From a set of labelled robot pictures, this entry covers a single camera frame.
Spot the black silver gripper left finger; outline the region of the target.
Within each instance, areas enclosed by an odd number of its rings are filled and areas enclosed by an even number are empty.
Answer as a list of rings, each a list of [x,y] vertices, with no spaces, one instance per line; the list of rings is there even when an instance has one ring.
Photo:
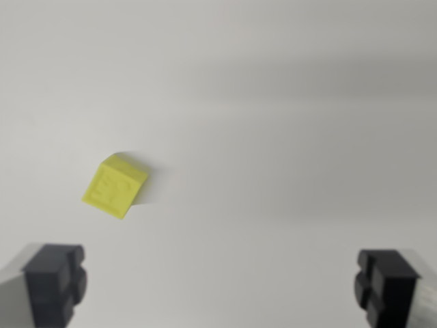
[[[30,243],[1,267],[2,327],[67,327],[87,289],[82,245]]]

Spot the black silver gripper right finger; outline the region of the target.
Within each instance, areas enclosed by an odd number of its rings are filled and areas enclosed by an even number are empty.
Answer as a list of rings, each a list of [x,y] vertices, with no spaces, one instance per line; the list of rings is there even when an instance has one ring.
[[[354,296],[370,327],[436,326],[436,270],[411,249],[362,249]]]

